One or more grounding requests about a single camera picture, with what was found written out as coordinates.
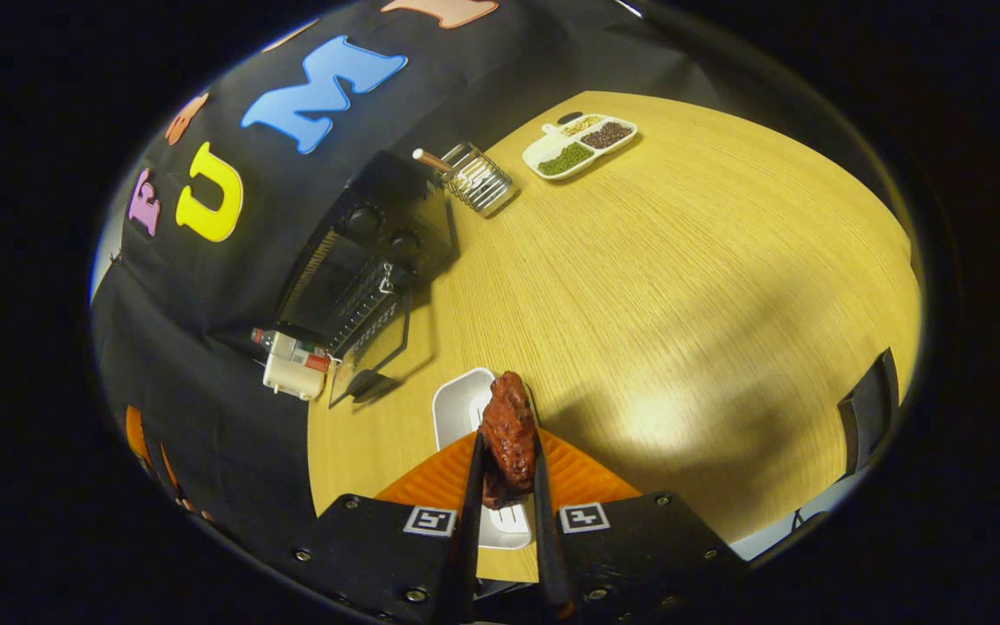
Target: wooden handle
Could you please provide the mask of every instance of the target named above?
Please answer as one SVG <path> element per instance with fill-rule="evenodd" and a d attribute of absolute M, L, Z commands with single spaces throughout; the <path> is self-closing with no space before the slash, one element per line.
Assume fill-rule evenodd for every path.
<path fill-rule="evenodd" d="M 411 153 L 411 158 L 416 159 L 425 165 L 434 167 L 434 169 L 441 171 L 442 174 L 447 174 L 448 171 L 453 169 L 453 167 L 447 165 L 447 162 L 437 158 L 436 155 L 428 153 L 428 151 L 425 151 L 422 148 L 413 151 L 413 153 Z"/>

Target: food piece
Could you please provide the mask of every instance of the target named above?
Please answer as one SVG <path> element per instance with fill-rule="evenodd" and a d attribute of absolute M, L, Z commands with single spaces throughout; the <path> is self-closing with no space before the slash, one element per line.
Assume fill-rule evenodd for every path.
<path fill-rule="evenodd" d="M 588 115 L 588 117 L 582 119 L 580 122 L 572 123 L 571 126 L 566 127 L 566 129 L 562 131 L 562 134 L 567 137 L 572 137 L 572 135 L 578 134 L 578 132 L 592 126 L 592 124 L 599 122 L 601 119 L 604 118 L 599 115 Z"/>
<path fill-rule="evenodd" d="M 619 123 L 608 122 L 603 124 L 599 130 L 590 132 L 590 134 L 581 137 L 581 142 L 584 143 L 584 145 L 603 150 L 607 146 L 611 146 L 612 143 L 615 143 L 630 134 L 630 128 L 622 126 L 622 124 Z"/>
<path fill-rule="evenodd" d="M 570 143 L 570 145 L 562 148 L 558 157 L 540 162 L 539 171 L 546 175 L 560 174 L 563 171 L 572 169 L 579 162 L 591 157 L 591 155 L 592 150 L 589 148 L 578 145 L 578 143 Z"/>
<path fill-rule="evenodd" d="M 535 488 L 535 412 L 514 372 L 492 380 L 480 431 L 489 454 L 484 462 L 484 506 L 500 510 Z"/>

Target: white container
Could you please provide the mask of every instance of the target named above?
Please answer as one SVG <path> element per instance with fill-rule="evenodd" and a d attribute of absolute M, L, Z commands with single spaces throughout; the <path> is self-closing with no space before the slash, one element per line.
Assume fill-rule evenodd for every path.
<path fill-rule="evenodd" d="M 477 368 L 443 384 L 434 392 L 434 443 L 441 450 L 475 431 L 481 424 L 484 407 L 492 399 L 490 385 L 496 376 L 488 369 Z M 531 544 L 531 528 L 524 503 L 503 510 L 481 506 L 480 546 L 486 549 L 523 549 Z"/>
<path fill-rule="evenodd" d="M 581 130 L 578 134 L 572 135 L 572 137 L 567 137 L 564 134 L 564 130 L 567 128 L 576 126 L 576 124 L 581 123 L 582 120 L 594 117 L 594 115 L 595 117 L 601 118 L 599 122 Z M 631 134 L 620 139 L 619 141 L 616 141 L 615 143 L 612 143 L 611 146 L 607 146 L 606 148 L 594 148 L 592 146 L 584 145 L 584 143 L 581 142 L 581 138 L 585 135 L 591 135 L 592 132 L 600 130 L 604 124 L 608 122 L 619 123 L 620 126 L 623 126 L 624 128 L 630 128 Z M 536 174 L 539 174 L 540 178 L 547 179 L 547 181 L 559 181 L 559 179 L 569 178 L 571 175 L 587 169 L 588 166 L 592 165 L 596 159 L 602 157 L 603 155 L 614 153 L 616 150 L 628 145 L 628 143 L 639 134 L 639 127 L 635 126 L 634 123 L 628 122 L 626 119 L 612 117 L 612 115 L 588 114 L 581 115 L 581 117 L 576 118 L 572 122 L 564 124 L 564 126 L 560 127 L 553 126 L 551 123 L 544 123 L 543 132 L 545 132 L 545 136 L 543 138 L 531 143 L 531 145 L 523 151 L 523 162 L 527 163 L 527 166 L 531 167 Z M 546 175 L 539 171 L 539 163 L 558 157 L 561 151 L 563 151 L 563 149 L 567 146 L 572 145 L 572 143 L 578 143 L 581 147 L 591 150 L 592 155 L 559 174 Z"/>
<path fill-rule="evenodd" d="M 269 353 L 265 360 L 265 377 L 261 379 L 261 383 L 273 389 L 273 392 L 284 391 L 303 401 L 310 401 L 322 392 L 325 380 L 326 372 L 319 372 Z"/>

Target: green beans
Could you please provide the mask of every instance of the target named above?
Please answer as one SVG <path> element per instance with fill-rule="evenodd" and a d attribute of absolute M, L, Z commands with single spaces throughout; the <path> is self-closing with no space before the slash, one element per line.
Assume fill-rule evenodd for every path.
<path fill-rule="evenodd" d="M 570 170 L 572 167 L 578 165 L 579 162 L 591 157 L 591 155 L 592 150 L 589 148 L 576 145 L 576 143 L 570 143 L 566 148 L 563 148 L 558 157 L 540 162 L 539 171 L 545 175 L 560 174 L 563 171 Z"/>

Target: foam letter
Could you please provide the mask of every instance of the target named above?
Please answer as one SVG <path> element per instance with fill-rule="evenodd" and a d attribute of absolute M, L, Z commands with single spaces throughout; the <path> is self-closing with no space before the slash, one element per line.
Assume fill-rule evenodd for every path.
<path fill-rule="evenodd" d="M 234 226 L 238 224 L 241 214 L 242 189 L 241 175 L 230 163 L 211 154 L 211 143 L 203 142 L 195 158 L 191 159 L 191 177 L 205 175 L 222 188 L 222 205 L 218 210 L 211 210 L 191 197 L 191 187 L 185 186 L 180 191 L 180 199 L 175 203 L 175 225 L 188 226 L 201 237 L 214 242 L 224 241 Z"/>
<path fill-rule="evenodd" d="M 311 28 L 317 22 L 318 22 L 318 20 L 314 20 L 313 23 L 303 24 L 303 25 L 301 25 L 301 27 L 298 27 L 294 31 L 289 32 L 288 35 L 282 36 L 281 39 L 277 39 L 277 40 L 273 41 L 273 43 L 269 43 L 261 51 L 262 55 L 263 55 L 263 53 L 265 53 L 265 52 L 267 52 L 269 50 L 274 50 L 274 49 L 277 49 L 280 46 L 283 46 L 283 44 L 288 43 L 288 41 L 291 40 L 291 38 L 293 38 L 293 36 L 297 36 L 299 33 L 305 31 L 306 29 Z"/>
<path fill-rule="evenodd" d="M 299 154 L 310 154 L 330 132 L 330 119 L 313 120 L 303 112 L 344 111 L 350 100 L 338 84 L 348 80 L 354 94 L 373 91 L 408 62 L 406 56 L 381 56 L 345 42 L 345 35 L 326 41 L 303 59 L 306 84 L 267 92 L 249 107 L 241 127 L 254 123 L 279 130 L 295 139 Z"/>
<path fill-rule="evenodd" d="M 180 140 L 180 137 L 183 137 L 183 131 L 188 129 L 191 118 L 194 118 L 199 109 L 203 108 L 203 103 L 207 101 L 207 95 L 209 94 L 198 95 L 192 98 L 191 102 L 183 104 L 180 112 L 175 114 L 175 119 L 172 120 L 172 123 L 168 124 L 168 130 L 164 131 L 164 138 L 168 139 L 169 146 L 174 146 Z"/>
<path fill-rule="evenodd" d="M 156 217 L 160 216 L 160 201 L 155 199 L 155 191 L 146 179 L 149 178 L 149 170 L 143 169 L 138 175 L 138 183 L 134 186 L 134 195 L 130 197 L 130 219 L 141 222 L 149 236 L 156 234 Z"/>
<path fill-rule="evenodd" d="M 472 0 L 393 0 L 385 4 L 380 12 L 386 13 L 396 9 L 411 9 L 428 16 L 437 17 L 437 25 L 441 28 L 457 28 L 487 16 L 497 10 L 496 3 L 473 3 Z"/>

